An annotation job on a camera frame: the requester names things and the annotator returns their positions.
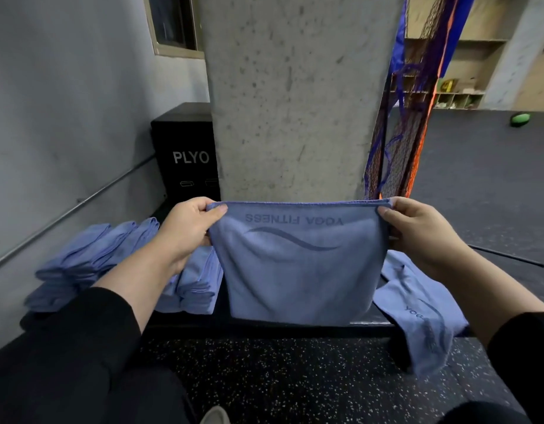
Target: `net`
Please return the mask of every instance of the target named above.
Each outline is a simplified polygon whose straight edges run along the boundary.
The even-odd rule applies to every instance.
[[[407,42],[404,64],[389,71],[364,174],[366,199],[411,193],[457,2],[435,0],[421,38]],[[399,119],[387,140],[396,102]]]

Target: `speckled rubber floor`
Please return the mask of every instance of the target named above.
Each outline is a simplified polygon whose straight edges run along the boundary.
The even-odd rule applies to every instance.
[[[467,400],[517,404],[475,340],[417,380],[385,339],[144,339],[136,360],[181,378],[200,416],[223,406],[232,423],[436,423]]]

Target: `black sleeve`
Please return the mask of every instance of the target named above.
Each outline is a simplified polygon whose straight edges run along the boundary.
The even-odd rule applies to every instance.
[[[531,421],[544,422],[544,313],[504,324],[488,345],[488,357]]]
[[[109,388],[139,340],[123,298],[86,290],[0,349],[0,423],[99,422]]]

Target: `left hand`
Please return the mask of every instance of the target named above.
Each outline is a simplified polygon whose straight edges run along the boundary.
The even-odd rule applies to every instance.
[[[207,230],[227,212],[225,204],[205,211],[213,202],[206,197],[180,202],[169,212],[154,237],[153,242],[169,253],[175,273],[183,270],[193,250],[200,245],[210,245]]]

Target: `green medicine ball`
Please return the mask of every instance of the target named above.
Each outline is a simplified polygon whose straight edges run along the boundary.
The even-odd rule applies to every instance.
[[[531,114],[529,113],[516,113],[510,118],[510,126],[511,127],[522,127],[523,125],[527,125],[527,123],[530,121]]]

